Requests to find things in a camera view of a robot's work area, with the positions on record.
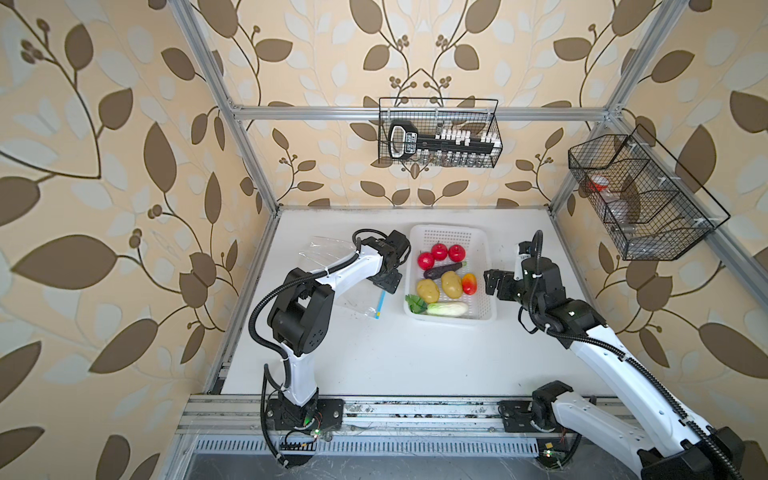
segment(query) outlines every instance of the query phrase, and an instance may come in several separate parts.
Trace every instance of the green leaf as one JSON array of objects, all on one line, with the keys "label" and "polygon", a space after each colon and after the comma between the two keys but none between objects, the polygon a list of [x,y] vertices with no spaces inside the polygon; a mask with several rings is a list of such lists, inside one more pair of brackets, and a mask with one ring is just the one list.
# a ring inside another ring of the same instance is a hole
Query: green leaf
[{"label": "green leaf", "polygon": [[424,313],[427,311],[427,302],[418,295],[406,295],[406,302],[408,302],[408,308],[414,313]]}]

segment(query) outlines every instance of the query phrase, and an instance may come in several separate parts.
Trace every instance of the black mounting plate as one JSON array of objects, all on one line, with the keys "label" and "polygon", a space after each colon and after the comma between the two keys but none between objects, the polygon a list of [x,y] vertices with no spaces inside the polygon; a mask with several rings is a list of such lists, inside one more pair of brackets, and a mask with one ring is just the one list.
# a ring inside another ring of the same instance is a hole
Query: black mounting plate
[{"label": "black mounting plate", "polygon": [[[266,410],[272,412],[272,416],[267,415],[267,421],[274,423],[273,430],[293,430],[297,425],[290,420],[289,415],[284,415],[283,406],[279,399],[271,399],[266,404]],[[320,414],[320,431],[338,430],[341,427],[344,418],[344,401],[341,399],[318,399],[316,411]]]}]

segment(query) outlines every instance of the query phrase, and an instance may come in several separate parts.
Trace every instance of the red apple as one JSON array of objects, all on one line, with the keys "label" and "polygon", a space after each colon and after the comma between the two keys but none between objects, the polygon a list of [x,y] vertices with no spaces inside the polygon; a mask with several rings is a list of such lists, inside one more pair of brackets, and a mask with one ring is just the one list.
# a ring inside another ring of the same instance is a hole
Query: red apple
[{"label": "red apple", "polygon": [[451,245],[451,248],[448,249],[448,256],[454,262],[461,262],[467,256],[467,253],[461,245]]},{"label": "red apple", "polygon": [[421,255],[419,255],[419,267],[422,270],[429,270],[433,266],[435,266],[435,258],[432,256],[430,252],[424,252]]},{"label": "red apple", "polygon": [[445,260],[445,258],[448,256],[448,247],[442,243],[435,243],[435,245],[432,247],[432,256],[435,258],[435,260]]}]

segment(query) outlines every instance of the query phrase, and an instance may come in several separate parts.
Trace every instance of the tomato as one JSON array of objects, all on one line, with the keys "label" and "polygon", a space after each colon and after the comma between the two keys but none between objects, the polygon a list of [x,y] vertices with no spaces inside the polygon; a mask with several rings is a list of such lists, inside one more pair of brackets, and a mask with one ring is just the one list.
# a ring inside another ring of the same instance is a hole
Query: tomato
[{"label": "tomato", "polygon": [[419,267],[422,270],[429,270],[433,266],[435,266],[435,258],[432,256],[430,252],[424,252],[421,255],[419,255],[419,259],[417,260],[419,262]]},{"label": "tomato", "polygon": [[448,249],[448,256],[454,262],[461,262],[467,256],[467,253],[461,245],[451,245],[451,248]]},{"label": "tomato", "polygon": [[435,245],[432,246],[432,256],[435,260],[445,260],[448,256],[448,247],[442,243],[435,243]]},{"label": "tomato", "polygon": [[471,273],[467,273],[462,278],[462,289],[467,295],[475,295],[478,291],[478,280]]}]

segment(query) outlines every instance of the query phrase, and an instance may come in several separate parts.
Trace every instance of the eggplant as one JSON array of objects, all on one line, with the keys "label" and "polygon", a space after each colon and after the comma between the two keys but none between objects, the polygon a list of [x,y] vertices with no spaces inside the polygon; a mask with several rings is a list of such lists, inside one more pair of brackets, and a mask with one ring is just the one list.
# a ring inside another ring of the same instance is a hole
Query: eggplant
[{"label": "eggplant", "polygon": [[442,276],[445,272],[455,272],[456,270],[462,268],[463,266],[466,266],[466,262],[457,262],[457,263],[450,263],[449,265],[443,265],[443,266],[436,266],[435,268],[430,268],[429,270],[424,270],[424,278],[429,278],[430,280],[437,280]]}]

